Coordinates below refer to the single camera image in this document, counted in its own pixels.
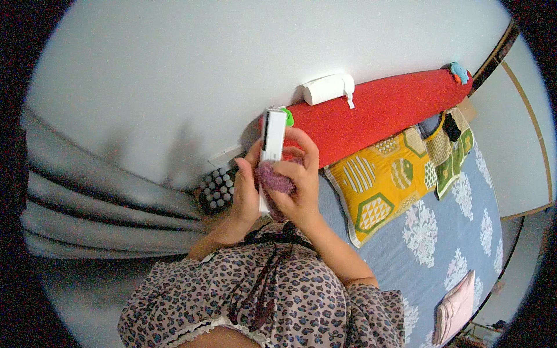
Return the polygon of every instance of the white device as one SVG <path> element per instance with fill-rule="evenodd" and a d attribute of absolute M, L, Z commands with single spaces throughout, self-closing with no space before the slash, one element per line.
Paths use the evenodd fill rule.
<path fill-rule="evenodd" d="M 263 112 L 260 161 L 280 161 L 282 159 L 282 145 L 288 115 L 280 109 L 265 109 Z M 259 185 L 259 211 L 262 215 L 269 213 L 269 207 L 263 185 Z"/>

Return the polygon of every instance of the leopard print shirt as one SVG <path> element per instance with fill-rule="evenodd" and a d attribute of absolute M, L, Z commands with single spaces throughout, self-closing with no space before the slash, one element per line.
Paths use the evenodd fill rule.
<path fill-rule="evenodd" d="M 280 234 L 282 226 L 270 224 L 258 234 Z M 296 234 L 309 242 L 297 229 Z M 247 297 L 273 251 L 289 248 L 262 299 L 275 302 L 265 323 L 249 329 L 257 296 L 239 309 L 237 323 L 231 322 L 231 302 Z M 364 284 L 345 288 L 313 250 L 274 242 L 220 249 L 203 261 L 156 263 L 127 301 L 118 332 L 126 347 L 172 348 L 217 325 L 236 329 L 261 347 L 404 346 L 400 291 Z"/>

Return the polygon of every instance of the yellow patterned quilt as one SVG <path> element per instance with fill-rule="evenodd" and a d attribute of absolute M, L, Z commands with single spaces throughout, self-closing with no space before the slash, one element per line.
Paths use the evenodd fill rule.
<path fill-rule="evenodd" d="M 414 127 L 326 166 L 325 175 L 341 198 L 350 240 L 358 248 L 437 185 Z"/>

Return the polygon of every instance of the paper towel roll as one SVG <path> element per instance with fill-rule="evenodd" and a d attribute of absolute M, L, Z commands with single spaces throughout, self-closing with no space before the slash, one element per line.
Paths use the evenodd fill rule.
<path fill-rule="evenodd" d="M 335 99 L 343 95 L 348 97 L 348 105 L 354 108 L 352 93 L 354 93 L 354 79 L 346 73 L 325 76 L 321 79 L 302 85 L 304 100 L 309 105 L 316 105 L 324 101 Z"/>

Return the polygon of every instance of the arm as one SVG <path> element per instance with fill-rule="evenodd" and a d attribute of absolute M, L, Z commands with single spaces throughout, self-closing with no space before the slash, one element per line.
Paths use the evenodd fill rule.
<path fill-rule="evenodd" d="M 359 255 L 327 226 L 319 213 L 319 150 L 302 130 L 287 128 L 285 137 L 296 140 L 302 150 L 296 153 L 304 165 L 281 161 L 275 173 L 289 177 L 296 190 L 290 196 L 267 189 L 277 207 L 305 234 L 323 261 L 335 272 L 345 287 L 365 283 L 378 287 L 377 280 Z"/>
<path fill-rule="evenodd" d="M 255 142 L 245 158 L 236 158 L 239 172 L 234 184 L 234 200 L 227 218 L 200 239 L 186 258 L 203 260 L 219 248 L 228 248 L 243 240 L 261 215 L 259 193 L 255 188 L 253 170 L 259 163 L 261 141 Z"/>
<path fill-rule="evenodd" d="M 229 216 L 200 239 L 186 258 L 201 261 L 217 249 L 232 247 L 246 236 L 251 226 Z"/>
<path fill-rule="evenodd" d="M 364 283 L 379 288 L 379 283 L 369 266 L 351 246 L 336 235 L 321 215 L 314 220 L 308 220 L 300 230 L 345 287 L 353 283 Z"/>

